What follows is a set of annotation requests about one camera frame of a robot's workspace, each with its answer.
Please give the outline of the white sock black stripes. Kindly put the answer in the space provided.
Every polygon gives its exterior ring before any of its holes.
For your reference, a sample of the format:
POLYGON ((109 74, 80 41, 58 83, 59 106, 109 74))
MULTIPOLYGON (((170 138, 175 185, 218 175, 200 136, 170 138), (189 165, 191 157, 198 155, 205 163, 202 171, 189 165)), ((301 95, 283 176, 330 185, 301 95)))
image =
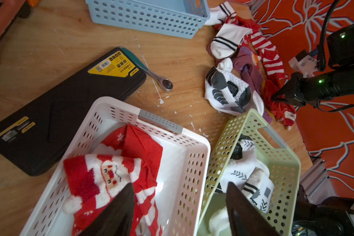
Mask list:
POLYGON ((226 206, 216 211, 209 220, 209 231, 212 236, 219 236, 228 228, 233 236, 249 236, 245 213, 249 212, 250 204, 235 186, 229 183, 226 194, 226 206))

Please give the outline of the red christmas sock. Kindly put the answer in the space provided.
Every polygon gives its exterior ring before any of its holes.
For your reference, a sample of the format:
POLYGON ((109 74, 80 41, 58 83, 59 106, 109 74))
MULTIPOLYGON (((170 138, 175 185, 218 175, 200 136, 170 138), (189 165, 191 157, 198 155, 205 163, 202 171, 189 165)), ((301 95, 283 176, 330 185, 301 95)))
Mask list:
POLYGON ((155 191, 162 152, 149 134, 129 124, 110 133, 93 151, 122 157, 136 193, 155 191))

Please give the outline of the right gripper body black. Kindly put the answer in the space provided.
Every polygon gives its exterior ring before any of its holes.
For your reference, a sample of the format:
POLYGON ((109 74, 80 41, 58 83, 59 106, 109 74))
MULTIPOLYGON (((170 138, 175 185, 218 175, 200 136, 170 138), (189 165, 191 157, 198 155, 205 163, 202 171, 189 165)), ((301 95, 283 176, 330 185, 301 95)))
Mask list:
POLYGON ((286 104, 298 107, 309 104, 320 108, 322 101, 354 94, 354 67, 334 70, 310 78, 304 78, 301 73, 295 72, 285 87, 286 104))

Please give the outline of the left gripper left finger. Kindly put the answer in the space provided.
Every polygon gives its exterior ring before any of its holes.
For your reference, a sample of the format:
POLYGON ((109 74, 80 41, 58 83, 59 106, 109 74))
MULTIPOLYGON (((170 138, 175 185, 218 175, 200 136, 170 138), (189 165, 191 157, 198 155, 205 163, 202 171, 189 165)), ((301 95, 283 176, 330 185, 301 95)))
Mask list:
POLYGON ((135 207, 134 188, 127 184, 105 210, 80 234, 82 236, 128 236, 135 207))

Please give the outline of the red white striped sock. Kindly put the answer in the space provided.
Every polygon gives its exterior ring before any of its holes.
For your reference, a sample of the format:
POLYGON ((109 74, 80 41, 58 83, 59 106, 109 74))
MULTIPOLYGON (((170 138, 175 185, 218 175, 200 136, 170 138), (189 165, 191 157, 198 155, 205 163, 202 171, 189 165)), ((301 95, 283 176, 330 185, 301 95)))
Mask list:
POLYGON ((287 81, 284 65, 277 48, 266 39, 261 32, 255 31, 250 35, 250 42, 257 51, 258 58, 264 66, 266 80, 263 90, 264 102, 277 122, 290 130, 295 124, 296 110, 292 105, 273 101, 271 97, 282 88, 282 82, 287 81))

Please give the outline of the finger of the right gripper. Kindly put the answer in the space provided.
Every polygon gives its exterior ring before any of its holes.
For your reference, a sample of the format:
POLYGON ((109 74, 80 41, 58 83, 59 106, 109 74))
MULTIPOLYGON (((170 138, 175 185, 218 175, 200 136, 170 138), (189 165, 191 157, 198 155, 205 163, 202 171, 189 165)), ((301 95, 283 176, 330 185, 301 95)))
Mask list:
POLYGON ((285 86, 283 86, 279 91, 277 91, 274 95, 271 96, 270 100, 275 102, 285 103, 287 101, 286 99, 287 91, 288 89, 285 86))

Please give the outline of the red santa sock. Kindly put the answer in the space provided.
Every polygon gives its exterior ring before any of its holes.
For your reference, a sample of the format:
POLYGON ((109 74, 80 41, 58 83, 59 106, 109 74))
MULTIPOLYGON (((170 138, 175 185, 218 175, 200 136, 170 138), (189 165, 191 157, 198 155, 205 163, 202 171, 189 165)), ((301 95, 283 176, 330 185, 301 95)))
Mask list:
MULTIPOLYGON (((65 213, 74 215, 72 235, 79 236, 129 183, 133 185, 119 156, 87 154, 63 162, 71 192, 63 205, 65 213)), ((135 192, 134 217, 131 235, 141 234, 140 223, 145 223, 152 236, 163 233, 158 223, 155 191, 135 192)))

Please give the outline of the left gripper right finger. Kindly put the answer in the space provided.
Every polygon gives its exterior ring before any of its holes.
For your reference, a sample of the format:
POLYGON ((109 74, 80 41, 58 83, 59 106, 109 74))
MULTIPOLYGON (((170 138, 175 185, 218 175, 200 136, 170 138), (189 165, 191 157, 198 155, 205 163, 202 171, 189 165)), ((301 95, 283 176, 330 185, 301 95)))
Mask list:
POLYGON ((279 235, 234 183, 228 184, 226 206, 233 236, 279 235))

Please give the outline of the white grey sport sock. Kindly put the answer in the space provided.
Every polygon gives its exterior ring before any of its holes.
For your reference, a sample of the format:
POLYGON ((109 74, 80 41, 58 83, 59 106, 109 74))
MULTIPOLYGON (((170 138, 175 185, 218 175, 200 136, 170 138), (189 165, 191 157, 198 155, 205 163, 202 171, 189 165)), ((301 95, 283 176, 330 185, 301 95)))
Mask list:
POLYGON ((226 193, 228 183, 234 183, 242 189, 256 168, 257 157, 254 141, 245 135, 240 135, 227 167, 223 169, 223 175, 219 181, 216 193, 226 193))
POLYGON ((251 85, 232 73, 233 63, 224 59, 210 69, 205 80, 205 99, 216 110, 239 116, 250 109, 264 114, 265 106, 261 96, 251 85))

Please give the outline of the small white sock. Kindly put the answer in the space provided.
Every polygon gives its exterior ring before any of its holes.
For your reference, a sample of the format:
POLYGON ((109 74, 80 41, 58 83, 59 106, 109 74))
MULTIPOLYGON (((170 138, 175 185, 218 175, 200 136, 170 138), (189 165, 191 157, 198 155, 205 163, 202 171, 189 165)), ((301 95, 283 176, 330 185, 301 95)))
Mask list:
POLYGON ((256 167, 242 188, 242 194, 262 213, 269 211, 274 184, 269 178, 268 167, 257 160, 256 167))

